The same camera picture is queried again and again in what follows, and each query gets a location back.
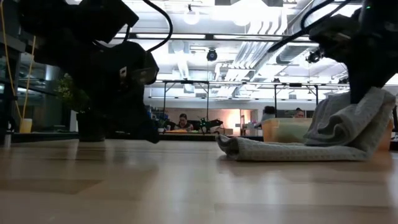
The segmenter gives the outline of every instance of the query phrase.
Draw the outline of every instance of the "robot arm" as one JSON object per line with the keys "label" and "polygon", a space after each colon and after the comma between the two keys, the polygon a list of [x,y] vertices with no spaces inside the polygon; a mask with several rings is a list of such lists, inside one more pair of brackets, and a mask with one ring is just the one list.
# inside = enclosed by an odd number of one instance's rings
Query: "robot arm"
{"label": "robot arm", "polygon": [[[156,81],[159,68],[151,52],[164,45],[173,32],[170,17],[149,0],[170,25],[168,38],[144,50],[127,41],[130,28],[139,20],[122,0],[20,0],[21,27],[44,40],[36,49],[35,61],[60,67],[78,88],[90,97],[92,108],[102,112],[119,128],[151,142],[159,134],[143,103],[144,85]],[[107,47],[127,24],[123,43]]]}
{"label": "robot arm", "polygon": [[[304,15],[325,7],[333,0],[315,6]],[[273,52],[289,41],[309,34],[319,43],[319,49],[310,54],[313,63],[329,57],[344,63],[348,69],[351,103],[358,103],[372,87],[383,87],[398,72],[398,0],[364,0],[361,9],[351,17],[332,15],[351,0],[343,1],[335,10],[304,27],[288,39],[272,46]]]}

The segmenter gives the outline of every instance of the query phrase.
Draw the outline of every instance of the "black camera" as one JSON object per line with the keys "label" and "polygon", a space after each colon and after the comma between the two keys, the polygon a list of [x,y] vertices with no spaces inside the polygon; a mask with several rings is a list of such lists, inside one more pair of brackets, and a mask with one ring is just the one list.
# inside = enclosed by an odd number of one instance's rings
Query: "black camera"
{"label": "black camera", "polygon": [[216,49],[210,49],[209,52],[207,53],[207,61],[214,62],[215,60],[217,60]]}

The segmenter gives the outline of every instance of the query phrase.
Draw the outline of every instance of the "folded towel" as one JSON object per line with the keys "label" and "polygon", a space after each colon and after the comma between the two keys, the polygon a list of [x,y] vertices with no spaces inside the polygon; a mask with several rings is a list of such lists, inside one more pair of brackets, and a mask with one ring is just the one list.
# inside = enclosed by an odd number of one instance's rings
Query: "folded towel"
{"label": "folded towel", "polygon": [[305,144],[259,142],[217,136],[229,157],[239,161],[363,161],[377,150],[396,98],[371,88],[358,104],[349,94],[330,96],[317,106]]}

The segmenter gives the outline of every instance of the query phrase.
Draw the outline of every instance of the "ceiling duct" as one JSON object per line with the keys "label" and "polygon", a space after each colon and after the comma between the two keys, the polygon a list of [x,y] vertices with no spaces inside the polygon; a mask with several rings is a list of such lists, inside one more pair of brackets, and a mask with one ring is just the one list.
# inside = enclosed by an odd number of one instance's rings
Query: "ceiling duct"
{"label": "ceiling duct", "polygon": [[216,67],[214,69],[214,77],[213,77],[214,81],[217,81],[219,79],[219,77],[221,75],[221,66],[222,65],[223,65],[222,63],[217,63],[216,64]]}
{"label": "ceiling duct", "polygon": [[[190,74],[187,63],[189,46],[182,40],[175,40],[171,43],[172,49],[177,56],[177,66],[182,80],[189,80]],[[194,93],[195,87],[191,84],[184,84],[184,93]]]}
{"label": "ceiling duct", "polygon": [[207,93],[196,93],[195,97],[196,98],[207,98]]}
{"label": "ceiling duct", "polygon": [[[215,0],[216,6],[232,6],[240,0]],[[263,3],[270,7],[282,7],[284,0],[261,0]]]}
{"label": "ceiling duct", "polygon": [[276,62],[278,64],[290,64],[293,59],[306,51],[306,46],[286,46],[285,49],[276,56]]}
{"label": "ceiling duct", "polygon": [[289,94],[289,99],[290,100],[297,100],[297,95],[296,94]]}
{"label": "ceiling duct", "polygon": [[[250,23],[248,34],[282,34],[287,27],[287,16],[283,10],[283,2],[266,0],[241,0],[236,7],[244,8],[250,5],[254,17]],[[243,42],[241,50],[233,63],[235,68],[252,68],[266,53],[270,43]]]}
{"label": "ceiling duct", "polygon": [[[313,6],[316,6],[316,4],[319,4],[320,1],[324,0],[305,0],[307,2],[306,6],[303,6],[303,10],[294,18],[293,23],[289,23],[284,34],[286,35],[292,35],[296,32],[298,32],[300,28],[300,21],[301,17],[308,11],[310,10]],[[278,50],[277,52],[274,52],[272,54],[264,54],[263,58],[260,59],[260,61],[257,63],[257,65],[254,67],[254,69],[257,71],[255,74],[254,78],[256,78],[258,75],[260,75],[261,72],[267,72],[267,77],[272,78],[274,75],[278,74],[279,72],[283,71],[288,64],[290,64],[293,59],[300,54],[304,53],[308,47],[306,46],[291,46],[291,45],[285,45],[282,49]],[[273,65],[268,65],[269,60],[275,58],[276,63],[279,63],[284,66],[273,66]]]}

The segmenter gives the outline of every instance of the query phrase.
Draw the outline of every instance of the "ceiling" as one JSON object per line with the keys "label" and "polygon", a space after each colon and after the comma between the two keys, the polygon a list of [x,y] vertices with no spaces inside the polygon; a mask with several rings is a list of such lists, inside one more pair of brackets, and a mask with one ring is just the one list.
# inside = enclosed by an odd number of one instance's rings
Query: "ceiling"
{"label": "ceiling", "polygon": [[[67,2],[78,4],[80,1],[67,0]],[[131,29],[132,33],[137,34],[137,38],[130,41],[141,44],[145,49],[158,44],[161,40],[157,40],[154,35],[166,34],[169,31],[165,18],[141,0],[125,0],[124,2],[140,18]],[[300,29],[300,16],[303,12],[322,0],[296,0],[293,4],[287,4],[291,1],[284,1],[283,7],[269,7],[262,0],[232,0],[235,3],[230,6],[219,6],[221,0],[152,2],[167,12],[174,25],[174,34],[177,34],[174,40],[153,52],[160,68],[158,80],[271,82],[278,78],[281,82],[289,83],[338,83],[339,80],[347,77],[345,66],[328,58],[309,65],[305,58],[317,45],[309,42],[306,37],[302,42],[290,43],[274,54],[267,54],[267,49],[281,38],[277,35],[291,35],[297,32]],[[336,4],[329,5],[311,15],[307,21],[311,23],[335,7]],[[351,4],[339,13],[350,16],[358,7],[360,7],[359,4]],[[110,44],[121,43],[125,30],[125,28],[122,29],[117,35],[118,38]],[[230,36],[208,40],[197,38],[198,34],[251,35],[252,40],[264,40],[261,36],[266,35],[267,40],[273,42],[249,42],[243,41],[243,37],[231,38]],[[217,60],[209,62],[206,59],[209,49],[216,50]],[[30,58],[23,55],[22,64],[26,67],[29,63]],[[34,68],[39,73],[43,65],[35,65]],[[398,84],[398,78],[394,77],[389,83]],[[161,86],[152,86],[152,89],[156,88],[159,88],[159,93],[163,91]],[[268,95],[268,90],[260,86],[247,90],[243,86],[231,87],[221,84],[212,88],[214,88],[211,91],[214,97],[239,98],[242,97],[239,95],[242,92],[249,98]],[[175,85],[172,89],[175,89],[176,96],[192,95],[192,93],[203,91],[197,85]],[[331,90],[337,92],[341,91],[341,88],[333,87]],[[289,95],[290,92],[281,90],[281,95]],[[303,90],[303,93],[302,96],[297,95],[297,98],[308,98],[308,90]]]}

